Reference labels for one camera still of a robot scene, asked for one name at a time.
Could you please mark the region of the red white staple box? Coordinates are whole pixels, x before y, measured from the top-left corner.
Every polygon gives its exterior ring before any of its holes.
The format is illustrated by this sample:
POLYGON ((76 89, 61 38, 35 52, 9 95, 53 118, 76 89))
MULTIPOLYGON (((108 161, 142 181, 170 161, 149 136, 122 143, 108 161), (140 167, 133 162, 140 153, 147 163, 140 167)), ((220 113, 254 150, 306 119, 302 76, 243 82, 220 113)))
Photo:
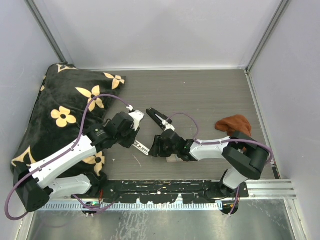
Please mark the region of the red white staple box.
POLYGON ((170 157, 167 157, 166 161, 168 163, 179 163, 179 162, 183 162, 184 160, 179 158, 177 155, 173 154, 170 157))

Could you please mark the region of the black stapler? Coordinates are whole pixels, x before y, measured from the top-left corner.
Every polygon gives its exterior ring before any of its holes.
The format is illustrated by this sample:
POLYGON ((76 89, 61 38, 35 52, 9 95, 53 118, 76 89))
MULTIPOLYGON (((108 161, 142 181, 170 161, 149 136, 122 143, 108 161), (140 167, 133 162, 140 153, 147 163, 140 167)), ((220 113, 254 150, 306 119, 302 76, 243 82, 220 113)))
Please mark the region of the black stapler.
POLYGON ((163 124, 163 121, 166 121, 168 117, 154 108, 146 109, 147 115, 164 131, 166 126, 163 124))

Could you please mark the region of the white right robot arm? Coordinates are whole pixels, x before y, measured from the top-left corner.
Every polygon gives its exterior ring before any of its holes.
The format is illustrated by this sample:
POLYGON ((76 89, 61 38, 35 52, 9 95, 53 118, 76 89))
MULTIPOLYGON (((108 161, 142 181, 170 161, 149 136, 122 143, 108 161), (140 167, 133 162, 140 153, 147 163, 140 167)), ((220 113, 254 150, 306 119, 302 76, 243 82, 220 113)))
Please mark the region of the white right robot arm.
POLYGON ((184 162, 225 159, 231 165, 219 182, 219 191, 225 197, 231 197, 243 182, 259 180, 266 163, 273 158, 271 148, 240 131, 221 139, 200 140, 183 139, 173 128, 154 137, 149 155, 175 155, 184 162))

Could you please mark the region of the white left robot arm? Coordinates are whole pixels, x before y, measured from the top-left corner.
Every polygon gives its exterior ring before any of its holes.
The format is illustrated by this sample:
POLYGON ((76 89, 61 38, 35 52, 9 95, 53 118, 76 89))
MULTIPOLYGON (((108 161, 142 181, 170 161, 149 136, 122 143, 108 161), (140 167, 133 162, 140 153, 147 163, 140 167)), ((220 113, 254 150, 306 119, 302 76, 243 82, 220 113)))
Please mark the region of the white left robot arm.
POLYGON ((106 125, 94 124, 85 129, 79 138, 51 156, 30 166, 18 163, 14 169, 13 183, 26 211, 37 211, 50 200, 65 196, 97 197, 102 183, 107 180, 105 176, 97 177, 92 172, 73 177, 60 176, 84 159, 116 144, 130 148, 136 140, 144 116, 139 110, 119 112, 106 125))

